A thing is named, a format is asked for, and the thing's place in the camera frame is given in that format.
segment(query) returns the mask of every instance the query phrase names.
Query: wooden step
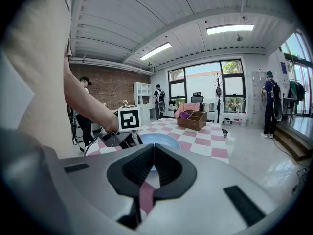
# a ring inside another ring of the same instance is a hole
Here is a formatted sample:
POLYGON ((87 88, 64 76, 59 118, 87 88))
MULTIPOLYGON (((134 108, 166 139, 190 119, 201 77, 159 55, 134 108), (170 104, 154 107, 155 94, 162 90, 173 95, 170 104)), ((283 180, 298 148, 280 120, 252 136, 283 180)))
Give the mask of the wooden step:
POLYGON ((287 138, 283 133, 276 130, 274 134, 274 138, 277 139, 294 157, 296 161, 306 159, 309 157, 298 145, 294 143, 292 140, 287 138))
POLYGON ((293 133, 291 130, 288 130, 287 128, 284 128, 284 126, 280 125, 277 125, 276 130, 282 133, 288 139, 290 139, 293 143, 297 144, 299 148, 301 148, 301 150, 304 151, 306 154, 312 154, 313 147, 309 143, 305 142, 298 135, 293 133))

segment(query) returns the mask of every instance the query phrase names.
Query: person wearing backpack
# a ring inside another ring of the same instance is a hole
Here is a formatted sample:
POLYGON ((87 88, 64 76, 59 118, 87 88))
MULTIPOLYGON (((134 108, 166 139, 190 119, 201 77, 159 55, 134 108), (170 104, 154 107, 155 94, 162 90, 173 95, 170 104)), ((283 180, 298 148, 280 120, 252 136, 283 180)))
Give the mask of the person wearing backpack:
POLYGON ((267 97, 266 99, 266 108, 265 108, 265 127, 264 132, 261 133, 261 136, 267 138, 268 136, 272 139, 274 135, 274 131, 276 129, 277 119, 274 115, 274 98, 277 90, 279 90, 279 86, 273 80, 273 73, 266 73, 267 81, 265 83, 264 88, 262 89, 263 95, 267 97))
POLYGON ((156 119, 159 120, 163 117, 163 112, 160 112, 160 109, 158 107, 158 104, 160 102, 165 102, 165 92, 161 90, 161 86, 159 84, 156 85, 156 91, 154 93, 153 98, 156 99, 156 119))

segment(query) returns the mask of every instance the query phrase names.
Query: purple cloth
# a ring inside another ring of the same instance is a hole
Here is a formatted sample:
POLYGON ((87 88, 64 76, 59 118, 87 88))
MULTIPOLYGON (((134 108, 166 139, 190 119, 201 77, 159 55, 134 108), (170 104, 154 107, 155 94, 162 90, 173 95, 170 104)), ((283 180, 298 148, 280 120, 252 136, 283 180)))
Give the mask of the purple cloth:
POLYGON ((187 112, 181 112, 181 113, 179 114, 179 116, 180 116, 181 118, 187 119, 187 118, 189 118, 190 114, 187 113, 187 112))

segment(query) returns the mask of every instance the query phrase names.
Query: blue bowl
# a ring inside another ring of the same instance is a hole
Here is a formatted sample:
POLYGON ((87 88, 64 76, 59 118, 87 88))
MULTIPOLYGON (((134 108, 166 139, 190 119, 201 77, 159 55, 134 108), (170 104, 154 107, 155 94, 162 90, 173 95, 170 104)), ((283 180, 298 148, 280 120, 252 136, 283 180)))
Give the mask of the blue bowl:
POLYGON ((163 144, 173 148, 180 148, 179 142, 171 136, 161 133, 148 133, 140 135, 143 144, 163 144))

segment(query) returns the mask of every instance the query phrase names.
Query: cap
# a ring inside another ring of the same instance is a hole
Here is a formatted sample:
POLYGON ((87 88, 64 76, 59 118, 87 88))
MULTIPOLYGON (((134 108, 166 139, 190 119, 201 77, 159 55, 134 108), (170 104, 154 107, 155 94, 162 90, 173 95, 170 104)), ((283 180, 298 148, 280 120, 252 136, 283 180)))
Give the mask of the cap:
POLYGON ((272 73, 271 71, 268 71, 268 72, 266 73, 266 77, 273 77, 273 73, 272 73))
POLYGON ((89 78, 87 78, 86 76, 82 76, 82 77, 79 79, 79 81, 82 81, 82 80, 87 81, 88 85, 92 85, 92 83, 89 82, 89 78))

